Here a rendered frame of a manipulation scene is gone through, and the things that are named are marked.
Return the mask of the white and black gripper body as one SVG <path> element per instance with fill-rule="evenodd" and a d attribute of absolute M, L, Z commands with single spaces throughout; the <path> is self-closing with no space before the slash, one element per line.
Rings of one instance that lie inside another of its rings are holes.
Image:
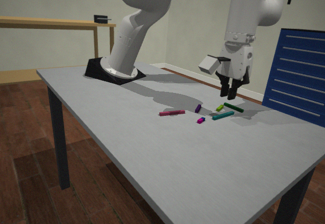
<path fill-rule="evenodd" d="M 241 45 L 225 42 L 219 57 L 231 59 L 231 61 L 221 61 L 217 68 L 219 74 L 241 80 L 246 73 L 247 67 L 250 77 L 253 64 L 253 47 L 251 44 Z"/>

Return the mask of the purple rod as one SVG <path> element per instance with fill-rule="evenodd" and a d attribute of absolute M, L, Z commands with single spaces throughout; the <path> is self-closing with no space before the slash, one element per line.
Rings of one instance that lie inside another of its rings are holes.
<path fill-rule="evenodd" d="M 195 113 L 198 113 L 198 112 L 199 112 L 199 110 L 200 110 L 200 108 L 201 108 L 201 105 L 200 105 L 200 104 L 198 104 L 197 108 L 195 109 Z"/>

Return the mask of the turquoise rod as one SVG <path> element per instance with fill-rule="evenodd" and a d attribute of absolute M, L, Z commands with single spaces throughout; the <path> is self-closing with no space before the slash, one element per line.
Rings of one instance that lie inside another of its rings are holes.
<path fill-rule="evenodd" d="M 221 119 L 221 118 L 224 118 L 224 117 L 228 117 L 228 116 L 231 116 L 231 115 L 234 115 L 234 112 L 233 111 L 226 112 L 226 113 L 223 113 L 223 114 L 219 114 L 219 115 L 213 116 L 212 119 L 213 120 L 218 120 L 218 119 Z"/>

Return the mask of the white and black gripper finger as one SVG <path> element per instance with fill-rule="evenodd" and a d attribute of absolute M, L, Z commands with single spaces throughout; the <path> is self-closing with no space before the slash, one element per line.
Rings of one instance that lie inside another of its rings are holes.
<path fill-rule="evenodd" d="M 246 73 L 245 75 L 243 76 L 243 81 L 241 80 L 236 80 L 236 79 L 233 79 L 232 80 L 232 86 L 231 88 L 229 88 L 229 93 L 228 93 L 228 97 L 227 99 L 228 100 L 233 100 L 235 99 L 236 97 L 236 94 L 237 94 L 237 89 L 244 85 L 244 84 L 249 84 L 249 75 L 248 75 L 248 69 L 246 69 Z"/>
<path fill-rule="evenodd" d="M 229 83 L 230 78 L 219 74 L 217 71 L 215 72 L 215 74 L 219 77 L 219 79 L 221 81 L 220 84 L 222 85 L 220 97 L 228 96 L 229 87 L 230 87 L 230 85 L 228 83 Z"/>

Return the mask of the lime green rod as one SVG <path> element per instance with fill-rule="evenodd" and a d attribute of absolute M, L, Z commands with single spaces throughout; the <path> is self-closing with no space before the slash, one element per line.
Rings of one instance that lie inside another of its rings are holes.
<path fill-rule="evenodd" d="M 216 111 L 219 112 L 219 111 L 223 108 L 223 106 L 224 106 L 224 105 L 220 105 L 220 106 L 216 109 Z"/>

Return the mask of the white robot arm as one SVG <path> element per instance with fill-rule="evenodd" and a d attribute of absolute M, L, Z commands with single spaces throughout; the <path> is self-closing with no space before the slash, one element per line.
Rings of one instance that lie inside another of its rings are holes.
<path fill-rule="evenodd" d="M 101 59 L 102 68 L 109 74 L 133 79 L 138 71 L 134 65 L 148 29 L 168 11 L 172 0 L 123 0 L 139 9 L 123 18 L 110 56 Z M 276 24 L 283 11 L 284 0 L 231 0 L 224 40 L 249 45 L 256 40 L 257 26 Z M 110 59 L 109 59 L 110 58 Z M 202 72 L 212 75 L 226 57 L 207 55 L 199 64 Z"/>

